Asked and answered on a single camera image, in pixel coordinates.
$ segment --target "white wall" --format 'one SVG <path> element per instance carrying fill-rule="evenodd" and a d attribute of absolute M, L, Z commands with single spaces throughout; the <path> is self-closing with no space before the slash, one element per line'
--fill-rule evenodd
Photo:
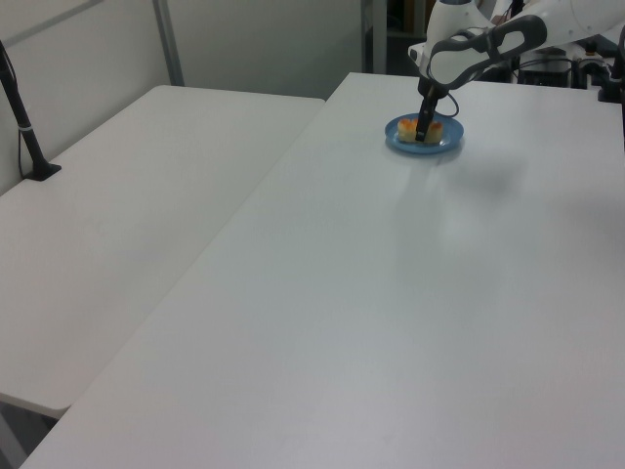
<path fill-rule="evenodd" d="M 327 99 L 362 70 L 360 0 L 169 0 L 187 86 Z"/>
<path fill-rule="evenodd" d="M 169 84 L 148 0 L 105 0 L 7 52 L 47 159 L 152 87 Z M 17 132 L 9 103 L 0 91 L 0 194 L 20 179 Z M 24 146 L 22 151 L 22 160 L 29 163 Z"/>

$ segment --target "floor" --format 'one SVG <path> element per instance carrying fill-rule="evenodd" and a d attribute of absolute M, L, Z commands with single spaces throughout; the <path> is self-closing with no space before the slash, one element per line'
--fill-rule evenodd
<path fill-rule="evenodd" d="M 57 421 L 0 403 L 0 469 L 18 469 Z"/>

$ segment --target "black cable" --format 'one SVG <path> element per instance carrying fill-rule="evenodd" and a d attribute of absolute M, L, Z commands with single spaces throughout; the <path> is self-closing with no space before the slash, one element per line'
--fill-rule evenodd
<path fill-rule="evenodd" d="M 456 99 L 451 95 L 451 93 L 447 93 L 447 96 L 449 97 L 451 102 L 454 103 L 454 105 L 456 106 L 456 111 L 453 114 L 449 114 L 449 115 L 441 114 L 439 112 L 438 115 L 440 115 L 441 117 L 448 117 L 451 119 L 460 113 L 460 106 L 458 105 L 458 102 L 456 101 Z"/>
<path fill-rule="evenodd" d="M 2 55 L 4 56 L 7 64 L 9 65 L 9 70 L 11 71 L 11 76 L 13 77 L 13 81 L 16 84 L 16 88 L 18 88 L 18 76 L 16 75 L 16 70 L 13 68 L 13 64 L 11 62 L 11 58 L 7 51 L 2 51 Z M 18 169 L 20 170 L 20 177 L 24 179 L 23 170 L 21 169 L 21 130 L 18 127 Z"/>
<path fill-rule="evenodd" d="M 11 58 L 9 57 L 9 54 L 7 54 L 7 51 L 2 51 L 2 55 L 4 56 L 5 60 L 7 61 L 7 64 L 9 64 L 9 70 L 11 71 L 11 75 L 13 76 L 13 82 L 16 84 L 16 88 L 18 87 L 18 76 L 16 75 L 16 70 L 13 68 L 13 64 L 11 63 Z"/>
<path fill-rule="evenodd" d="M 510 10 L 512 10 L 512 3 L 510 4 L 510 6 L 506 9 L 506 11 L 504 12 L 504 14 L 499 17 L 499 20 L 497 20 L 497 22 L 495 23 L 495 26 L 498 26 L 499 24 L 501 24 L 502 22 L 504 22 L 506 20 L 506 17 L 508 16 L 508 14 L 510 13 Z"/>
<path fill-rule="evenodd" d="M 18 168 L 20 168 L 20 177 L 21 179 L 25 179 L 23 176 L 23 171 L 21 170 L 21 131 L 18 129 Z"/>

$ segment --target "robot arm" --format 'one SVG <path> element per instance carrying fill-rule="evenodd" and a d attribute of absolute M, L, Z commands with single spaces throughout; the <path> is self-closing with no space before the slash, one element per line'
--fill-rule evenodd
<path fill-rule="evenodd" d="M 423 142 L 438 100 L 491 65 L 533 49 L 599 34 L 625 19 L 623 0 L 541 0 L 512 20 L 494 25 L 473 0 L 438 0 L 428 40 L 408 49 L 419 65 L 421 106 L 417 141 Z"/>

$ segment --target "white table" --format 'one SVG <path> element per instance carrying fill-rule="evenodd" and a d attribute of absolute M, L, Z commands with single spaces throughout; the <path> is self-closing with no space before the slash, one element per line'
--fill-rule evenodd
<path fill-rule="evenodd" d="M 321 106 L 155 88 L 0 197 L 0 401 L 63 414 Z"/>
<path fill-rule="evenodd" d="M 457 98 L 350 75 L 24 469 L 625 466 L 620 107 Z"/>

